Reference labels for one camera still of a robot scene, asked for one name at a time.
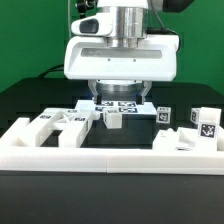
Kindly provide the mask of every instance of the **black table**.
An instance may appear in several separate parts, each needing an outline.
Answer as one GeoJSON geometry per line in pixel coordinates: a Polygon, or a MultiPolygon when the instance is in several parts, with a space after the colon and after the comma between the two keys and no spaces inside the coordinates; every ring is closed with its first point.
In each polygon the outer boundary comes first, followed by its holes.
{"type": "MultiPolygon", "coordinates": [[[[21,80],[0,94],[0,136],[18,117],[33,119],[47,107],[74,108],[78,99],[91,97],[85,81],[21,80]]],[[[224,108],[223,96],[199,84],[153,83],[146,98],[155,107],[172,108],[170,125],[156,124],[154,116],[128,115],[125,131],[105,134],[98,121],[84,147],[110,148],[113,141],[102,139],[121,136],[117,146],[150,148],[160,128],[193,127],[191,108],[224,108]],[[139,123],[143,127],[136,129],[139,123]]],[[[217,224],[224,220],[223,189],[223,176],[1,171],[0,223],[217,224]]]]}

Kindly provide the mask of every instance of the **small white cube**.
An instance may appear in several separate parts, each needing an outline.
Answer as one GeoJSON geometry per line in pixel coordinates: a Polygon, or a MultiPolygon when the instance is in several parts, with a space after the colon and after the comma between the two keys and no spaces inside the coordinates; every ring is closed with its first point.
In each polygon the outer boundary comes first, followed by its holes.
{"type": "Polygon", "coordinates": [[[221,119],[221,109],[202,107],[199,113],[199,138],[216,139],[221,119]]]}
{"type": "Polygon", "coordinates": [[[191,109],[191,122],[198,124],[199,122],[199,113],[201,108],[192,108],[191,109]]]}
{"type": "Polygon", "coordinates": [[[196,148],[216,151],[221,109],[202,107],[199,113],[196,148]]]}
{"type": "Polygon", "coordinates": [[[158,107],[156,123],[169,124],[171,117],[171,108],[170,107],[158,107]]]}
{"type": "Polygon", "coordinates": [[[117,108],[104,108],[103,121],[108,129],[122,128],[122,113],[117,108]]]}

